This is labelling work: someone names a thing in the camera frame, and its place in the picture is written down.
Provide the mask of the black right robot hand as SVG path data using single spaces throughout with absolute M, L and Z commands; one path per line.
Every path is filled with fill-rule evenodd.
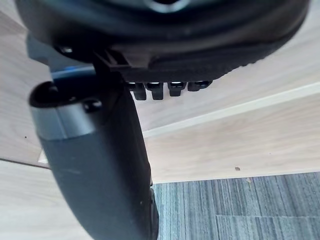
M 28 104 L 53 176 L 95 240 L 155 240 L 159 214 L 134 102 L 178 97 L 277 51 L 308 0 L 17 0 L 51 81 Z

